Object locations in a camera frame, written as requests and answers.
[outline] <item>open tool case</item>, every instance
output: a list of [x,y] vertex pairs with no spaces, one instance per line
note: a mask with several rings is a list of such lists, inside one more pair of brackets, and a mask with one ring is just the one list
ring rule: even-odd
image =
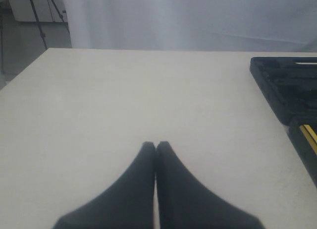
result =
[[254,57],[250,71],[317,187],[317,57]]

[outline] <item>gray floor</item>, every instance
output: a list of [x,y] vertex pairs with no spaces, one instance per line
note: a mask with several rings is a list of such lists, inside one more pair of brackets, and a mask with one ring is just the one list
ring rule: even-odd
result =
[[[5,79],[12,80],[44,51],[36,23],[19,23],[12,13],[3,14]],[[71,48],[70,36],[61,23],[42,23],[48,47]]]

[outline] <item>white cabinet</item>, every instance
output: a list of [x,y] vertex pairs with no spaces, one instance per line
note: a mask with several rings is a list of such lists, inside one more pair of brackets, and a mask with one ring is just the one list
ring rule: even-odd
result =
[[[67,21],[63,13],[65,6],[62,0],[54,0],[59,11]],[[39,20],[41,22],[61,22],[51,0],[33,0]],[[10,0],[15,20],[20,22],[35,22],[35,17],[29,0]]]

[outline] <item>white backdrop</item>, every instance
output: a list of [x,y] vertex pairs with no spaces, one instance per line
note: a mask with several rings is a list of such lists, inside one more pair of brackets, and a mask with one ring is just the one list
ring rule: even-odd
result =
[[74,48],[317,51],[317,0],[64,0]]

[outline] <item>tripod leg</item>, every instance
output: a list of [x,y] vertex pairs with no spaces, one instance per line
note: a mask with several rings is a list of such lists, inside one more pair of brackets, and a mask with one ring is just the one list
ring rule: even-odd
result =
[[58,7],[57,7],[55,1],[54,1],[54,0],[51,0],[51,1],[52,1],[52,4],[53,4],[54,8],[56,9],[56,12],[58,13],[58,15],[59,15],[59,17],[60,17],[60,19],[61,19],[61,21],[63,22],[65,28],[67,29],[68,33],[70,34],[69,28],[68,28],[68,26],[67,26],[67,23],[64,21],[64,17],[63,17],[63,15],[60,13],[60,11],[59,11],[59,9],[58,9]]
[[40,35],[41,35],[41,38],[42,38],[42,40],[43,40],[44,47],[45,47],[45,49],[47,50],[47,49],[48,49],[48,46],[47,46],[46,41],[45,41],[45,33],[44,33],[43,30],[42,30],[42,26],[41,26],[41,23],[40,23],[38,14],[37,14],[37,12],[36,12],[36,9],[35,9],[33,0],[30,0],[30,3],[31,3],[31,6],[32,6],[32,10],[33,10],[33,13],[34,13],[34,17],[35,17],[35,20],[36,20],[36,24],[38,25],[38,28],[39,28],[39,31],[40,31]]
[[1,74],[4,74],[4,62],[3,62],[3,15],[2,15],[2,6],[0,3],[0,39],[1,39]]

